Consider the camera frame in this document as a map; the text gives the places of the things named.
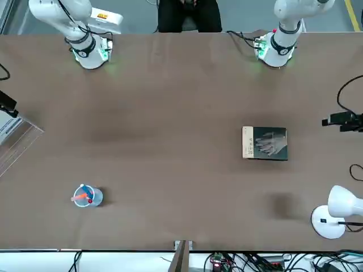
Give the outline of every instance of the desk lamp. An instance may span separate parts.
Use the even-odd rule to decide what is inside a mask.
[[[357,198],[344,187],[335,185],[329,194],[328,205],[319,206],[311,214],[311,224],[315,231],[324,238],[337,239],[349,226],[363,226],[363,223],[345,222],[344,217],[354,214],[363,216],[363,199]]]

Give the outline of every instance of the brown table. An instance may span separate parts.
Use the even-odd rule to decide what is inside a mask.
[[[87,71],[62,36],[1,36],[1,89],[45,133],[1,177],[0,248],[361,249],[362,235],[325,240],[309,220],[335,184],[363,196],[348,173],[362,135],[320,124],[362,73],[362,41],[304,34],[273,70],[227,34],[125,35]],[[361,86],[342,95],[358,112]],[[243,125],[288,128],[289,161],[243,160]],[[80,183],[104,206],[72,204]]]

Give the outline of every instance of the white label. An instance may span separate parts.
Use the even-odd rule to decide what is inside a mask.
[[[244,158],[254,158],[254,127],[242,127],[242,155]]]
[[[12,118],[0,111],[0,144],[22,123],[22,119]]]

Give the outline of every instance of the chair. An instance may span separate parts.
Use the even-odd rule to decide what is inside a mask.
[[[198,30],[196,23],[193,18],[190,16],[185,17],[183,26],[181,27],[182,31],[194,31]]]

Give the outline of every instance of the book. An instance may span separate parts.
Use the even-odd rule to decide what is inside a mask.
[[[244,126],[242,157],[260,160],[288,160],[288,131],[284,127]]]

